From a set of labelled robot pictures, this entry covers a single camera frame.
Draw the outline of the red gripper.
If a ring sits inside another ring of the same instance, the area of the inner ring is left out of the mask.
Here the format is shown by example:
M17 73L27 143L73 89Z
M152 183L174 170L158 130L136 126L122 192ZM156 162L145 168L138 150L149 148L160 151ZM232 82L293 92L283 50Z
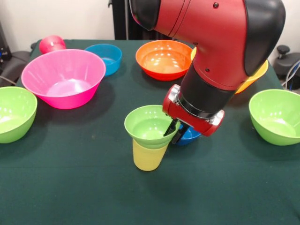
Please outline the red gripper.
M200 119L186 112L183 107L172 101L175 95L167 93L163 101L163 112L170 116L173 120L167 128L164 136L173 136L171 143L176 144L181 140L183 135L190 127L204 136L211 136L215 133L222 123L222 111L218 112L211 119Z

